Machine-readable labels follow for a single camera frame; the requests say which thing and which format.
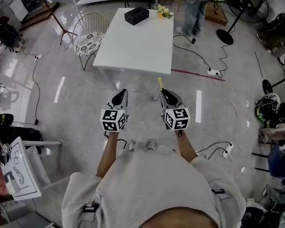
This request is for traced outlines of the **person's grey shirt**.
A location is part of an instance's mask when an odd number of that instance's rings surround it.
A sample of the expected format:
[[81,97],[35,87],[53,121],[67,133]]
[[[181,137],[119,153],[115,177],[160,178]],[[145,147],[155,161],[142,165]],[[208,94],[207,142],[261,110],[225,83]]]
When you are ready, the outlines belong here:
[[161,145],[124,150],[102,178],[75,172],[62,202],[63,228],[139,228],[161,211],[189,208],[218,228],[236,228],[246,202],[232,177],[197,157]]

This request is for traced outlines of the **blue chair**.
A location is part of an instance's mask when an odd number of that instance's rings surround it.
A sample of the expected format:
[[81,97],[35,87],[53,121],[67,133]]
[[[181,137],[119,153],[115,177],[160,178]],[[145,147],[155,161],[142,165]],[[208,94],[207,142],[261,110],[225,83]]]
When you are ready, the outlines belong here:
[[268,170],[255,167],[255,170],[269,172],[274,178],[285,179],[285,155],[280,152],[280,146],[276,143],[268,155],[251,153],[254,156],[267,159]]

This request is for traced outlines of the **person's right shoe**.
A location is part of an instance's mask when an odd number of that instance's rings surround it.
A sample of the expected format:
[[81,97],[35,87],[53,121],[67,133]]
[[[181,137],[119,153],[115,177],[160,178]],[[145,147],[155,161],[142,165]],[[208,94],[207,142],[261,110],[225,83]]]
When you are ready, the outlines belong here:
[[156,140],[154,140],[154,139],[148,140],[148,142],[146,144],[146,149],[155,150],[155,149],[157,149],[157,147],[158,147],[158,144],[157,144]]

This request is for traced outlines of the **yellow and white flower bouquet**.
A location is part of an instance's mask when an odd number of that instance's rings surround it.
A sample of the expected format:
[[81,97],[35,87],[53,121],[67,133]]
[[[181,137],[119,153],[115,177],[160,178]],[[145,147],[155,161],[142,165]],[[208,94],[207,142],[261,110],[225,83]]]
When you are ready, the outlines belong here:
[[160,19],[170,19],[173,17],[173,13],[171,13],[167,7],[162,6],[160,4],[157,5],[157,14]]

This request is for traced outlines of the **person's right forearm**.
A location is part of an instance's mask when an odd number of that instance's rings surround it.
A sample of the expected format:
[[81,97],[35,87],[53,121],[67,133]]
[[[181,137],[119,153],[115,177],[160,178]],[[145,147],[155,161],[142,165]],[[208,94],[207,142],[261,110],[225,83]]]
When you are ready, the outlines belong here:
[[192,160],[197,158],[198,155],[188,140],[186,133],[183,130],[179,130],[176,131],[175,134],[177,137],[181,157],[189,163],[192,162]]

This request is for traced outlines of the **spare gripper device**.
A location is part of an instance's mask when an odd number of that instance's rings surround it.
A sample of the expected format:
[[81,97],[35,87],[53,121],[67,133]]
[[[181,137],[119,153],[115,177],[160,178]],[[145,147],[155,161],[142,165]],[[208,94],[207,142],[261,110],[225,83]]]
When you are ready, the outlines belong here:
[[9,162],[10,155],[11,155],[11,146],[6,143],[1,148],[1,154],[0,154],[0,161],[3,165]]

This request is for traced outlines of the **white side table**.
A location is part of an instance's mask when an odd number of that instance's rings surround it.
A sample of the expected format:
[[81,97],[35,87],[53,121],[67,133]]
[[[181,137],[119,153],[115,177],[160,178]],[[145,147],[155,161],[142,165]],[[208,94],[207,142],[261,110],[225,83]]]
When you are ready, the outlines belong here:
[[25,141],[21,137],[11,143],[9,161],[1,166],[1,170],[6,188],[15,201],[40,197],[41,191],[52,184],[37,147],[61,144],[60,141]]

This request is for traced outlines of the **wooden coat stand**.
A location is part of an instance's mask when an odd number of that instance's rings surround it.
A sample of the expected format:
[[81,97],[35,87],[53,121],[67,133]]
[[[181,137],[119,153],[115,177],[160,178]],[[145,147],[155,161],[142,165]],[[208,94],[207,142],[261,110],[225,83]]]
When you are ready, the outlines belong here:
[[40,1],[47,7],[48,11],[50,12],[50,14],[52,15],[52,17],[55,19],[55,21],[57,22],[57,24],[60,26],[60,28],[61,28],[61,30],[62,30],[62,34],[61,34],[61,38],[60,38],[60,43],[59,43],[60,45],[62,45],[62,39],[63,39],[63,36],[64,36],[65,34],[71,34],[71,35],[77,36],[76,33],[66,30],[66,29],[61,25],[61,23],[60,23],[59,20],[56,18],[56,16],[55,16],[53,10],[51,9],[51,7],[49,6],[49,4],[47,3],[46,0],[40,0]]

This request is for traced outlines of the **black tissue box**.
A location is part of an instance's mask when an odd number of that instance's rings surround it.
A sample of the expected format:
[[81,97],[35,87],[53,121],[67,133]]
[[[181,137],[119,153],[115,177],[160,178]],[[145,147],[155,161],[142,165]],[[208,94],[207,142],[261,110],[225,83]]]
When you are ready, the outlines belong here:
[[143,7],[134,8],[124,14],[124,19],[131,25],[136,25],[149,18],[149,10]]

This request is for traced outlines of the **large black standing fan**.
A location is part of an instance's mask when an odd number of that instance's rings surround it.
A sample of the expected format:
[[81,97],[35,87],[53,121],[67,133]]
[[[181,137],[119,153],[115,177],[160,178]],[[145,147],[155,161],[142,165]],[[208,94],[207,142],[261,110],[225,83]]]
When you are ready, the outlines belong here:
[[218,29],[216,31],[218,38],[226,45],[234,43],[231,31],[239,20],[255,24],[265,20],[269,14],[267,0],[227,0],[227,5],[236,18],[229,30]]

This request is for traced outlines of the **black and white helmet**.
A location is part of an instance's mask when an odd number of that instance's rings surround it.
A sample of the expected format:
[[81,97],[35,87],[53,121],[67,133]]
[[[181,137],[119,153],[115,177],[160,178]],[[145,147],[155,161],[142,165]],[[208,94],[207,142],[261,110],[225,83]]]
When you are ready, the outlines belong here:
[[265,123],[270,120],[278,112],[281,101],[277,94],[269,93],[264,95],[255,104],[255,116],[257,119]]

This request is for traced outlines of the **black bag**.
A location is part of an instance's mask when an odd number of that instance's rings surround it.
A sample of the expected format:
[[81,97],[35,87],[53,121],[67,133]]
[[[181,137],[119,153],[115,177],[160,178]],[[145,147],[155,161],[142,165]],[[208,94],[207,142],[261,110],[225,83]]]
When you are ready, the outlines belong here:
[[15,127],[15,133],[11,137],[10,142],[13,142],[17,137],[21,137],[24,141],[42,141],[42,136],[39,130],[34,128]]

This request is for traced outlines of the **red floor tape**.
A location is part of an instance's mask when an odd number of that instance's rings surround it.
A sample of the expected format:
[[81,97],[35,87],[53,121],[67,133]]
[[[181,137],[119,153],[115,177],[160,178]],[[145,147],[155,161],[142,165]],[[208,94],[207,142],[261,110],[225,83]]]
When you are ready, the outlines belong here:
[[212,77],[212,76],[203,75],[203,74],[199,74],[199,73],[193,73],[193,72],[189,72],[189,71],[185,71],[185,70],[171,69],[171,71],[172,71],[172,72],[177,72],[177,73],[188,74],[188,75],[194,75],[194,76],[200,76],[200,77],[210,78],[210,79],[213,79],[213,80],[225,82],[225,80],[222,79],[222,78]]

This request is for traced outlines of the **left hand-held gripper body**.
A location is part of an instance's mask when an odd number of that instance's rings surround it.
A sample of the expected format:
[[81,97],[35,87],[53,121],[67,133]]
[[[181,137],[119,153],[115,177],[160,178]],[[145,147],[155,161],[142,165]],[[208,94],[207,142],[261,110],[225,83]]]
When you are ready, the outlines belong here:
[[100,123],[105,132],[120,132],[127,122],[128,91],[116,91],[101,110]]

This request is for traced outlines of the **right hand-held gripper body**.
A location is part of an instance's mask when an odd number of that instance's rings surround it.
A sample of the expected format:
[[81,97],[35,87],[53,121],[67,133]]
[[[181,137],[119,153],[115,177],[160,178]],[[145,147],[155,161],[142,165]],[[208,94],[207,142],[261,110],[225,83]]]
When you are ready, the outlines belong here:
[[162,89],[160,91],[160,100],[163,109],[161,117],[166,129],[173,131],[187,129],[190,123],[190,113],[181,97],[171,90]]

